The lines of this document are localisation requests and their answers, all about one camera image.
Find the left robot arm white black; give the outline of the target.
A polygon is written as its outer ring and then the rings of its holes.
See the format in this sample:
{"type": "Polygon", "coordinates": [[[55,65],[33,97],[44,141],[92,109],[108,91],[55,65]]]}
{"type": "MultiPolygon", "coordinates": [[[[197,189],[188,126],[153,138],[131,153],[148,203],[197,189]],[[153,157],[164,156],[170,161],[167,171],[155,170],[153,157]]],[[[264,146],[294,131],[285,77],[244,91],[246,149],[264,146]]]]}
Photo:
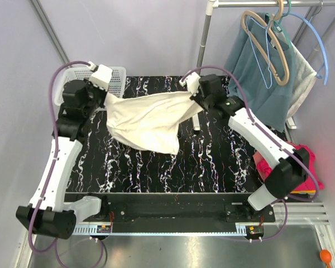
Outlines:
{"type": "Polygon", "coordinates": [[[64,84],[49,161],[29,204],[16,210],[16,218],[33,234],[67,240],[78,223],[88,218],[103,221],[109,216],[108,199],[97,194],[64,203],[71,171],[88,138],[89,120],[106,94],[87,78],[64,84]]]}

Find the cream white t shirt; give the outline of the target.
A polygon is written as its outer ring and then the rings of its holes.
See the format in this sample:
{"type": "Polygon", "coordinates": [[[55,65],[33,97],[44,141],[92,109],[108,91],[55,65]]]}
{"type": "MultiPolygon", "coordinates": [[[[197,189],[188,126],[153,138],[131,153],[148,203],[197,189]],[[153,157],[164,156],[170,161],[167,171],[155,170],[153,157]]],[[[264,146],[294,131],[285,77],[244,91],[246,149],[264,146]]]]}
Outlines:
{"type": "Polygon", "coordinates": [[[123,99],[107,93],[108,132],[133,149],[177,155],[179,124],[203,110],[190,96],[166,92],[123,99]]]}

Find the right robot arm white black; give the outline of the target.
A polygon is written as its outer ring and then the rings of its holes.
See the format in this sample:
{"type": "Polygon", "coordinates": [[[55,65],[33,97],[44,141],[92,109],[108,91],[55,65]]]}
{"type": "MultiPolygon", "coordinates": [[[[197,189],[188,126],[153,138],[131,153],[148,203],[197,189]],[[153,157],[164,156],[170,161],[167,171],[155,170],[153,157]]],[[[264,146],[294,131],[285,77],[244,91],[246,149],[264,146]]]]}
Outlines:
{"type": "Polygon", "coordinates": [[[214,118],[225,119],[229,128],[247,140],[271,168],[263,185],[248,197],[247,204],[242,207],[246,220],[257,220],[265,207],[285,198],[307,180],[309,152],[279,139],[245,106],[241,98],[236,95],[228,97],[219,77],[192,73],[184,80],[192,95],[191,100],[214,118]]]}

